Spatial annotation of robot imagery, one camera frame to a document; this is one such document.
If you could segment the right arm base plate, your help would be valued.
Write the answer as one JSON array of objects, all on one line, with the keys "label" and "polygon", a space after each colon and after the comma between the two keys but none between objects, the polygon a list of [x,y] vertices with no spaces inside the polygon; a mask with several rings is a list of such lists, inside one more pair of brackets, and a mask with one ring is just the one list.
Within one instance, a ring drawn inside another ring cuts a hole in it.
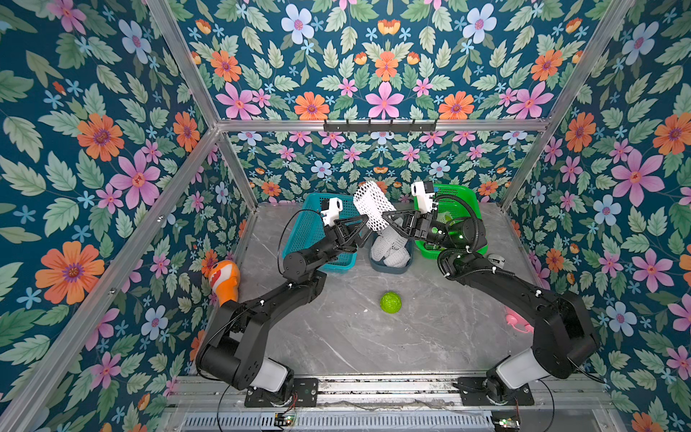
[{"label": "right arm base plate", "polygon": [[509,389],[494,378],[459,377],[453,387],[460,392],[464,406],[534,406],[530,387]]}]

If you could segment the green custard apple front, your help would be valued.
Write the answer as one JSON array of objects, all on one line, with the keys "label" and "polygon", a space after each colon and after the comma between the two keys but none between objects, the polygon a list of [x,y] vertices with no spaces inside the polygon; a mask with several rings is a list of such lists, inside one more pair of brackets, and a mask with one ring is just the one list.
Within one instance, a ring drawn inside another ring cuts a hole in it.
[{"label": "green custard apple front", "polygon": [[451,219],[452,219],[452,216],[451,216],[450,212],[442,212],[442,213],[437,215],[437,220],[442,222],[442,223],[446,223],[448,221],[451,221]]}]

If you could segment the green custard apple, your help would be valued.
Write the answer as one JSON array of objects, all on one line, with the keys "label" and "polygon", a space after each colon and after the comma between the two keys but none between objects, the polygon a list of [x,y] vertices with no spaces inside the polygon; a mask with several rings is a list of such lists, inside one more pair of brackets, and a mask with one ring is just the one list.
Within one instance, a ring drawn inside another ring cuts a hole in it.
[{"label": "green custard apple", "polygon": [[389,314],[396,314],[402,308],[401,297],[394,292],[385,293],[380,299],[381,309]]},{"label": "green custard apple", "polygon": [[442,223],[446,223],[448,221],[451,221],[451,219],[452,219],[452,216],[451,216],[450,212],[442,212],[442,213],[437,215],[437,220],[442,222]]}]

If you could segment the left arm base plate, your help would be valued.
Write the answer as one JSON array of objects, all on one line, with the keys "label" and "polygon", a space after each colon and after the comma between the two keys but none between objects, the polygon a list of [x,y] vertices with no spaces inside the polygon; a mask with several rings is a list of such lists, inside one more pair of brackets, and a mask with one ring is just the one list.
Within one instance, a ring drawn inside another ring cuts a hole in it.
[{"label": "left arm base plate", "polygon": [[317,406],[320,380],[314,377],[293,378],[279,392],[250,387],[245,408],[314,408]]}]

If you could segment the white foam net back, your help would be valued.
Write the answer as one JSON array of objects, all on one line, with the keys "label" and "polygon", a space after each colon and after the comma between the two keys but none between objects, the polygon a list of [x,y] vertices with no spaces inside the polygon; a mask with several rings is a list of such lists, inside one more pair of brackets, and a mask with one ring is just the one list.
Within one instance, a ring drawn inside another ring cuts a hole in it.
[{"label": "white foam net back", "polygon": [[368,217],[367,226],[375,232],[383,231],[389,226],[389,223],[383,219],[383,214],[396,210],[381,187],[373,181],[366,182],[356,189],[353,203],[361,215]]}]

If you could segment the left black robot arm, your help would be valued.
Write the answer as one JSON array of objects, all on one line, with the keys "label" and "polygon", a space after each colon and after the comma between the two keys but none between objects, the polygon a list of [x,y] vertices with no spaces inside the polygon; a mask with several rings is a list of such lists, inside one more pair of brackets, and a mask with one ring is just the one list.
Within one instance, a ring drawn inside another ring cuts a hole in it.
[{"label": "left black robot arm", "polygon": [[327,223],[323,239],[284,258],[281,285],[246,302],[222,302],[197,353],[198,373],[236,390],[257,388],[286,399],[294,372],[266,355],[270,330],[322,293],[327,275],[320,268],[365,244],[372,232],[367,221],[363,215]]}]

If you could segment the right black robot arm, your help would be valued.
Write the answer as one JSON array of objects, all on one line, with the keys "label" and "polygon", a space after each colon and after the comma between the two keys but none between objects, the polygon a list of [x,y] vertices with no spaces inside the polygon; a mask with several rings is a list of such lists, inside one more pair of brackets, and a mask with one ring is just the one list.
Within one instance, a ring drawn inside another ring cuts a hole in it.
[{"label": "right black robot arm", "polygon": [[505,404],[527,383],[552,376],[570,377],[600,348],[583,300],[531,284],[480,253],[487,244],[477,216],[437,221],[433,212],[385,212],[383,219],[405,239],[439,246],[437,266],[449,281],[486,293],[519,314],[533,328],[531,347],[489,369],[482,385],[487,398]]}]

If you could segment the green custard apple back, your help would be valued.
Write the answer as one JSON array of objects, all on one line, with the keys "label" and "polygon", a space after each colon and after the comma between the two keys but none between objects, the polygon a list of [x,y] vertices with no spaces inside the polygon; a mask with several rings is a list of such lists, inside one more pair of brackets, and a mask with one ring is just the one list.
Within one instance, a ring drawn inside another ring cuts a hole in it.
[{"label": "green custard apple back", "polygon": [[389,314],[396,314],[402,308],[401,297],[394,292],[385,293],[380,299],[381,309]]}]

